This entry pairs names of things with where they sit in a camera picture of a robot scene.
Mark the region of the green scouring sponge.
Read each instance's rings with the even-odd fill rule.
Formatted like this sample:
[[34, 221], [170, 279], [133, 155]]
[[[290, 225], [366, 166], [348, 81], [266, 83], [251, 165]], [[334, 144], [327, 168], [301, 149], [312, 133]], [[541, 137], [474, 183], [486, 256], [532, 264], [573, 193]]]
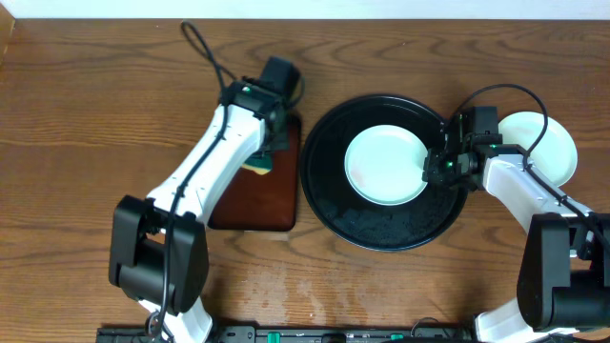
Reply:
[[258, 175], [264, 175], [273, 169], [273, 158], [269, 154], [253, 154], [242, 164], [242, 168]]

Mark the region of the light green plate front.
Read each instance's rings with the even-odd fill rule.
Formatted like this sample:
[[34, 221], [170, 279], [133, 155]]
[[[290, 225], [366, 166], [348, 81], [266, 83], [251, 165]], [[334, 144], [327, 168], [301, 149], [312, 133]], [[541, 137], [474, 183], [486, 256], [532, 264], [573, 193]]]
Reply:
[[348, 182], [364, 199], [397, 206], [417, 198], [426, 188], [422, 179], [427, 149], [412, 132], [378, 125], [360, 132], [344, 156]]

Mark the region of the light green plate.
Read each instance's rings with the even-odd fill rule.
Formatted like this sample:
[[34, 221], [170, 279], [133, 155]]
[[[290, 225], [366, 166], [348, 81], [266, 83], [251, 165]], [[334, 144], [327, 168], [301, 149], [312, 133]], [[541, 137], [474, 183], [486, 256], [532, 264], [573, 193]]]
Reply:
[[[529, 149], [543, 128], [544, 117], [533, 111], [520, 111], [503, 118], [498, 124], [504, 144]], [[547, 130], [533, 149], [530, 158], [555, 186], [567, 183], [576, 171], [578, 151], [570, 133], [556, 120], [549, 118]]]
[[427, 149], [412, 132], [378, 125], [360, 132], [344, 156], [348, 182], [364, 199], [397, 206], [417, 198], [426, 188], [422, 179]]

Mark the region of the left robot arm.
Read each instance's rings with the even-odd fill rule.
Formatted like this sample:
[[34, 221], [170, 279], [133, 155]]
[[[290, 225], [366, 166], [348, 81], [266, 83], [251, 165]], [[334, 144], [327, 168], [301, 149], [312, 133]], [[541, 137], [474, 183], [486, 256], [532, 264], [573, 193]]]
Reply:
[[113, 212], [109, 280], [146, 308], [154, 342], [204, 342], [213, 320], [200, 295], [209, 270], [206, 227], [237, 172], [288, 140], [303, 81], [264, 78], [222, 89], [210, 126], [183, 162], [140, 199]]

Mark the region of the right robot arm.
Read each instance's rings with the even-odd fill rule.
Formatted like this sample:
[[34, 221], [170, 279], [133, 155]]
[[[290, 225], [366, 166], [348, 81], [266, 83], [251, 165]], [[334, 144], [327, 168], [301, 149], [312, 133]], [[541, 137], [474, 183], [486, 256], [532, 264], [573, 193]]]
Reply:
[[515, 299], [479, 314], [483, 342], [551, 342], [609, 325], [609, 216], [553, 185], [519, 145], [430, 149], [425, 181], [493, 195], [527, 233]]

